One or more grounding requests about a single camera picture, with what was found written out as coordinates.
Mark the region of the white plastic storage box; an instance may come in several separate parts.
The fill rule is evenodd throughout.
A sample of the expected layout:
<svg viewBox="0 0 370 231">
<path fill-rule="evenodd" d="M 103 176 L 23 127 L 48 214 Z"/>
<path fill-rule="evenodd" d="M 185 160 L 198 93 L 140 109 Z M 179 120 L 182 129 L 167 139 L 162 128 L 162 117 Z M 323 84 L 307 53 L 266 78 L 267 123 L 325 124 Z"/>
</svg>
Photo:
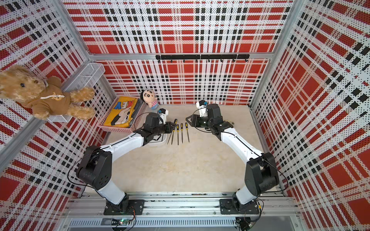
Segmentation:
<svg viewBox="0 0 370 231">
<path fill-rule="evenodd" d="M 167 142 L 167 134 L 162 134 L 162 135 L 158 135 L 158 136 L 155 136 L 153 140 L 151 140 L 147 146 L 151 146 L 151 147 L 158 147 L 158 146 L 162 146 L 162 145 L 165 145 L 166 142 Z"/>
</svg>

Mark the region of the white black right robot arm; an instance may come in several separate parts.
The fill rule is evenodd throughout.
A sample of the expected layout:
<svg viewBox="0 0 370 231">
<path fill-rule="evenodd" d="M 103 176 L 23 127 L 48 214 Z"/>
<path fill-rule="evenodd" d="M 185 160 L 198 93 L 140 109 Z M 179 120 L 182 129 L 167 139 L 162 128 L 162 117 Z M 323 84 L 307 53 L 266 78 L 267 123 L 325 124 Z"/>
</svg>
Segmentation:
<svg viewBox="0 0 370 231">
<path fill-rule="evenodd" d="M 187 123 L 195 128 L 204 128 L 228 145 L 244 162 L 244 186 L 233 196 L 236 206 L 245 205 L 266 191 L 279 185 L 278 170 L 271 153 L 263 153 L 249 144 L 236 131 L 234 126 L 225 121 L 218 104 L 208 104 L 201 100 L 196 103 L 199 114 L 186 118 Z"/>
</svg>

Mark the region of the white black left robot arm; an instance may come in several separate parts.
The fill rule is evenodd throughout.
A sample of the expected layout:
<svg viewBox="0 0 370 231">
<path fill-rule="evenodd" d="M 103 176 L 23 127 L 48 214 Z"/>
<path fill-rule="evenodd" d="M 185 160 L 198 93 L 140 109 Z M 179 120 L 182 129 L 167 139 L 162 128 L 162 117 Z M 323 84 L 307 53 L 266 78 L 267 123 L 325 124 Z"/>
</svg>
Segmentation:
<svg viewBox="0 0 370 231">
<path fill-rule="evenodd" d="M 149 112 L 143 127 L 127 137 L 100 147 L 88 147 L 77 169 L 77 177 L 111 204 L 121 204 L 127 199 L 127 194 L 111 179 L 113 163 L 128 152 L 149 144 L 156 137 L 170 134 L 176 124 L 167 121 L 168 114 L 163 108 L 157 113 Z"/>
</svg>

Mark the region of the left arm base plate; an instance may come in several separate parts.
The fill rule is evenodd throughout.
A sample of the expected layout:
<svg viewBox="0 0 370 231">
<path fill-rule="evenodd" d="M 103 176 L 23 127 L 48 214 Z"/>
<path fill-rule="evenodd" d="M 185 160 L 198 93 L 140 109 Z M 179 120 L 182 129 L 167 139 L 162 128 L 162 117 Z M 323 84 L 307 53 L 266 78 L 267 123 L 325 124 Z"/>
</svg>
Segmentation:
<svg viewBox="0 0 370 231">
<path fill-rule="evenodd" d="M 106 207 L 104 215 L 142 215 L 145 200 L 130 199 L 129 195 L 123 192 L 113 193 L 104 196 Z"/>
</svg>

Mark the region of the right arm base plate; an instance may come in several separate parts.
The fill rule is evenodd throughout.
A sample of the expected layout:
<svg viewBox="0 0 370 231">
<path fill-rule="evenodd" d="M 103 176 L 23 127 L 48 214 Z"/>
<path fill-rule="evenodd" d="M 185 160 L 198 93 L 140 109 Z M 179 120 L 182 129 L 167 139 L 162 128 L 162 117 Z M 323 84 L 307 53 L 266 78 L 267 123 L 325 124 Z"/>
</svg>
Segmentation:
<svg viewBox="0 0 370 231">
<path fill-rule="evenodd" d="M 244 205 L 242 205 L 236 196 L 236 193 L 232 194 L 231 199 L 220 199 L 220 212 L 222 215 L 258 215 L 260 214 L 260 209 L 258 203 L 252 200 Z"/>
</svg>

